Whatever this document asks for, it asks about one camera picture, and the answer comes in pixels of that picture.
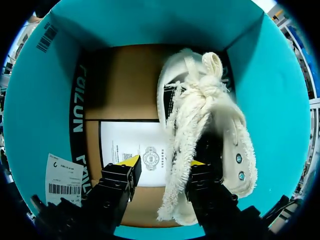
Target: shelf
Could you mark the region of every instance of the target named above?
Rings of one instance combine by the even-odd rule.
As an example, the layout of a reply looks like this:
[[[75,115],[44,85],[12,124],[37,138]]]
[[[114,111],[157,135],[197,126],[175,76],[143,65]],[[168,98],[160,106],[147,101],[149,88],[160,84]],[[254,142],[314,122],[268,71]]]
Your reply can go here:
[[[307,62],[307,60],[306,60],[306,57],[305,57],[304,53],[302,52],[301,47],[299,46],[299,44],[298,44],[297,40],[295,39],[294,35],[293,35],[292,32],[289,30],[289,28],[288,28],[286,25],[285,25],[283,28],[289,33],[289,35],[291,36],[291,38],[292,38],[292,40],[293,40],[293,42],[294,42],[295,47],[298,49],[298,51],[300,52],[300,54],[301,54],[301,56],[302,56],[302,59],[303,59],[303,61],[304,61],[304,63],[305,63],[305,66],[306,66],[308,75],[309,75],[309,77],[310,77],[310,81],[311,81],[311,84],[312,84],[313,94],[314,94],[314,97],[316,98],[316,97],[317,97],[317,92],[316,92],[315,82],[314,82],[314,78],[313,78],[313,76],[312,76],[312,73],[311,73],[309,64],[308,64],[308,62]]]
[[[291,19],[287,19],[284,23],[282,23],[280,26],[278,26],[278,28],[280,30],[282,30],[283,28],[285,28],[285,26],[287,26],[288,24],[290,24],[292,21]]]

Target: box wall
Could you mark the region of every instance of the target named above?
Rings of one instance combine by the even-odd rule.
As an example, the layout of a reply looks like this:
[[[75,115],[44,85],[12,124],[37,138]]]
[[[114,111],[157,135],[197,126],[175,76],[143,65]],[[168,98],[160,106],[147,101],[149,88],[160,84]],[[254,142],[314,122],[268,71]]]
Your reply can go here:
[[[37,48],[50,27],[46,52]],[[48,14],[23,46],[7,89],[4,135],[14,181],[33,213],[30,197],[45,199],[48,154],[71,161],[70,92],[80,45]]]
[[[263,14],[250,0],[62,0],[52,12],[89,51],[142,44],[222,51]]]
[[[254,205],[263,215],[299,182],[310,137],[308,92],[294,52],[267,15],[227,53],[258,170],[257,187],[239,207]]]

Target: white shelf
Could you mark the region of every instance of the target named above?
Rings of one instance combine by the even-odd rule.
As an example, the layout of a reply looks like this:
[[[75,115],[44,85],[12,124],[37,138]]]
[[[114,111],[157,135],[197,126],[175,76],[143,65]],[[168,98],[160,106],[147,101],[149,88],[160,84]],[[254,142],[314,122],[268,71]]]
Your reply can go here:
[[[309,100],[310,105],[320,104],[320,98],[314,98]]]
[[[285,25],[283,27],[291,36],[295,46],[297,47],[298,51],[300,52],[301,56],[302,56],[302,59],[305,63],[305,66],[306,66],[306,69],[308,71],[308,74],[309,74],[309,77],[310,77],[310,81],[311,81],[311,84],[312,84],[312,89],[313,89],[313,94],[314,94],[314,97],[316,98],[317,97],[317,92],[316,92],[316,87],[315,87],[315,83],[314,83],[314,78],[312,76],[312,73],[311,73],[311,70],[310,70],[310,67],[309,67],[309,64],[306,60],[306,57],[305,55],[303,54],[302,50],[301,50],[301,47],[299,46],[297,40],[295,39],[294,35],[291,33],[291,31],[289,30],[289,28]]]
[[[291,19],[288,19],[287,21],[285,21],[284,23],[282,23],[280,26],[278,26],[278,28],[281,30],[283,29],[285,26],[287,26],[288,24],[290,24],[292,21]]]

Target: barcode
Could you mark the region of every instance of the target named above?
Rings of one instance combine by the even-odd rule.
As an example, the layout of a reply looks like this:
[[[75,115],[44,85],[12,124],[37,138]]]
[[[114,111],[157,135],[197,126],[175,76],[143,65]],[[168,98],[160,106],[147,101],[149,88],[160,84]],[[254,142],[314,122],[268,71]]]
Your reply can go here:
[[[49,183],[50,194],[80,194],[81,187],[79,186],[63,186]]]
[[[49,28],[45,31],[44,35],[41,37],[37,49],[40,49],[42,52],[46,53],[51,42],[57,35],[58,30],[54,26],[49,26]]]
[[[129,154],[129,153],[123,153],[123,154],[122,154],[122,157],[123,157],[123,160],[127,160],[127,159],[132,158],[132,154]]]

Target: white fuzzy slipper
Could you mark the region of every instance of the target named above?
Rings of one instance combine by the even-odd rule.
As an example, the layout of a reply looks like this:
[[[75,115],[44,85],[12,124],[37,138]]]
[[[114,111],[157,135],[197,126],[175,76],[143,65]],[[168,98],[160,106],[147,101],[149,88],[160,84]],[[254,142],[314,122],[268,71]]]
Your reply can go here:
[[[204,131],[212,128],[223,136],[225,187],[240,198],[251,194],[255,187],[256,158],[245,117],[228,95],[222,74],[221,60],[215,53],[201,56],[190,49],[170,57],[162,69],[157,107],[169,149],[159,221],[175,219],[180,225],[198,222],[192,204],[187,202],[185,187],[197,142]]]

